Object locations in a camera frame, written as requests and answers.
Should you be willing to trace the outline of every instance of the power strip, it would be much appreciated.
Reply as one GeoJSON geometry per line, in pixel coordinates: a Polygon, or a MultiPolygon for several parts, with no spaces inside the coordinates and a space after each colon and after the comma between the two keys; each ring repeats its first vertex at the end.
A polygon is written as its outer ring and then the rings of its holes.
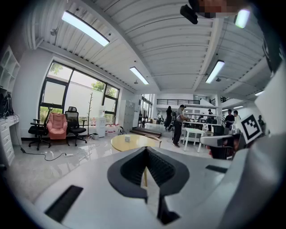
{"type": "Polygon", "coordinates": [[[74,156],[74,154],[73,154],[73,153],[70,153],[70,154],[66,154],[66,155],[64,155],[64,157],[72,157],[72,156],[74,156]]]}

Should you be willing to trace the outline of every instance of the black pants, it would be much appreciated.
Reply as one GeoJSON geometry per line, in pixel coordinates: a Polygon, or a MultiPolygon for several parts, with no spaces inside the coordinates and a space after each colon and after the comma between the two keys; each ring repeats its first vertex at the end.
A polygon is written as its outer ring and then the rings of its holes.
{"type": "Polygon", "coordinates": [[[173,143],[178,144],[181,134],[182,134],[182,123],[179,121],[174,122],[175,132],[174,132],[174,139],[173,143]]]}

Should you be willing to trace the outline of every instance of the floor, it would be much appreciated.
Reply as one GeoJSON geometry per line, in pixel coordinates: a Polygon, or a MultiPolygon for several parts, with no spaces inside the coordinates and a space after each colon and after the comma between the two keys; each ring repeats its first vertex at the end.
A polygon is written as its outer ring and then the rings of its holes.
{"type": "MultiPolygon", "coordinates": [[[[146,128],[156,130],[162,133],[161,148],[171,150],[178,153],[197,157],[210,157],[208,150],[201,148],[201,152],[197,153],[198,143],[193,146],[193,142],[188,143],[187,151],[184,152],[184,146],[181,143],[180,148],[172,145],[172,133],[166,132],[163,125],[159,124],[146,124],[146,128]]],[[[52,146],[48,148],[43,144],[40,150],[36,150],[36,145],[28,147],[29,142],[23,141],[23,149],[27,153],[41,153],[46,155],[47,160],[52,160],[62,153],[77,154],[72,157],[60,156],[54,161],[45,161],[44,156],[24,154],[19,146],[14,146],[15,159],[11,167],[7,170],[6,178],[12,190],[31,202],[51,184],[56,182],[64,175],[71,172],[76,167],[88,163],[90,160],[96,160],[100,157],[107,157],[111,154],[120,153],[111,146],[112,137],[103,137],[99,140],[90,140],[87,144],[83,141],[78,141],[75,147],[73,141],[70,141],[70,146],[63,142],[52,142],[52,146]]],[[[145,187],[143,179],[141,186],[146,188],[148,193],[148,206],[154,214],[157,213],[159,188],[153,180],[150,173],[147,174],[148,187],[145,187]]]]}

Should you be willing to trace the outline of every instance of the fluorescent light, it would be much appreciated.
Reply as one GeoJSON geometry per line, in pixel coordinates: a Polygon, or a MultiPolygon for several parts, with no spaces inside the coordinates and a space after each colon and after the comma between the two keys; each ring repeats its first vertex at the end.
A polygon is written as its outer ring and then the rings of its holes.
{"type": "Polygon", "coordinates": [[[147,80],[142,76],[142,74],[137,70],[136,67],[131,67],[130,70],[144,83],[149,84],[147,80]]]}
{"type": "Polygon", "coordinates": [[[95,39],[102,46],[106,46],[109,43],[109,40],[106,39],[100,32],[98,32],[95,28],[90,26],[88,23],[77,17],[76,15],[65,11],[62,16],[62,20],[67,23],[73,25],[79,30],[83,31],[85,34],[95,39]]]}
{"type": "Polygon", "coordinates": [[[264,91],[258,92],[258,93],[256,93],[255,95],[256,95],[256,96],[259,96],[259,95],[261,95],[263,92],[264,92],[264,91]]]}
{"type": "Polygon", "coordinates": [[[217,74],[220,72],[220,70],[223,68],[224,66],[224,61],[222,60],[218,60],[215,64],[214,69],[212,70],[211,74],[209,75],[209,77],[206,80],[207,84],[210,84],[213,79],[217,76],[217,74]]]}
{"type": "Polygon", "coordinates": [[[237,106],[237,107],[234,107],[233,109],[238,109],[238,108],[241,108],[241,107],[243,107],[243,106],[237,106]]]}
{"type": "Polygon", "coordinates": [[[249,19],[250,11],[246,9],[242,9],[238,12],[236,18],[235,18],[235,25],[240,28],[245,28],[246,23],[249,19]]]}

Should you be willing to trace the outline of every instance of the window frame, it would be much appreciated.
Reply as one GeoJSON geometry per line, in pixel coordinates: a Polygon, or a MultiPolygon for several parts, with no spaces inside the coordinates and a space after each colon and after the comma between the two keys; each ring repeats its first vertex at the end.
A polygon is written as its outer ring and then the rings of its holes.
{"type": "Polygon", "coordinates": [[[86,75],[86,76],[88,76],[88,77],[90,77],[90,78],[93,78],[93,79],[95,79],[95,80],[97,80],[97,81],[102,82],[102,83],[105,84],[104,91],[103,91],[103,98],[102,98],[102,103],[101,103],[101,104],[104,105],[105,98],[109,98],[109,99],[115,100],[115,112],[111,112],[111,111],[106,111],[106,112],[105,112],[105,114],[114,115],[114,117],[115,117],[114,123],[115,123],[115,120],[116,120],[116,112],[117,112],[117,106],[118,106],[118,97],[119,97],[120,89],[117,88],[117,87],[115,87],[115,86],[113,86],[113,85],[111,85],[111,84],[108,84],[108,83],[106,83],[106,82],[104,82],[104,81],[102,81],[102,80],[99,80],[99,79],[97,79],[96,77],[93,77],[93,76],[91,76],[91,75],[89,75],[89,74],[87,74],[87,73],[85,73],[85,72],[82,72],[82,71],[80,71],[80,70],[78,70],[78,69],[76,69],[76,68],[74,68],[74,67],[70,67],[70,66],[68,66],[68,65],[66,65],[66,64],[62,64],[62,63],[60,63],[60,62],[58,62],[58,61],[55,61],[55,60],[53,60],[53,61],[51,62],[50,66],[49,66],[49,69],[48,69],[48,72],[47,72],[47,74],[46,74],[46,76],[45,76],[45,80],[44,80],[44,82],[43,82],[43,84],[42,84],[41,95],[40,95],[40,100],[39,100],[39,105],[38,105],[38,118],[40,118],[40,107],[41,107],[41,106],[62,109],[62,114],[64,114],[64,112],[65,112],[64,107],[65,107],[65,103],[66,103],[67,90],[68,90],[68,87],[69,87],[69,85],[70,85],[70,82],[71,82],[72,75],[73,75],[73,72],[74,72],[74,71],[77,71],[77,72],[79,72],[79,73],[81,73],[81,74],[83,74],[83,75],[86,75]],[[62,66],[64,66],[64,67],[69,68],[69,69],[72,70],[68,82],[47,77],[47,75],[48,75],[48,73],[49,73],[49,70],[50,70],[51,66],[52,66],[54,63],[60,64],[60,65],[62,65],[62,66]],[[43,100],[43,95],[44,95],[45,88],[46,88],[46,82],[47,82],[47,81],[52,82],[52,83],[56,83],[56,84],[60,84],[60,85],[65,85],[65,86],[66,86],[65,91],[64,91],[64,93],[63,93],[63,102],[62,102],[62,105],[57,105],[57,104],[53,104],[53,103],[43,103],[43,102],[42,102],[42,100],[43,100]],[[114,97],[112,97],[112,96],[109,96],[109,95],[106,95],[106,94],[105,94],[105,93],[106,93],[107,86],[113,87],[113,88],[115,88],[115,89],[118,90],[117,98],[114,98],[114,97]]]}
{"type": "Polygon", "coordinates": [[[119,88],[114,87],[114,86],[112,86],[112,85],[106,83],[106,86],[105,86],[105,88],[104,88],[104,94],[103,94],[103,99],[102,99],[102,105],[104,106],[105,98],[109,98],[109,99],[115,100],[115,109],[114,109],[114,112],[112,112],[112,111],[105,111],[105,114],[114,115],[115,119],[113,120],[113,124],[115,124],[115,120],[116,120],[116,111],[117,111],[119,93],[120,93],[120,89],[119,89],[119,88]],[[115,89],[118,90],[117,98],[114,98],[114,97],[112,97],[112,96],[106,95],[107,86],[113,87],[113,88],[115,88],[115,89]]]}

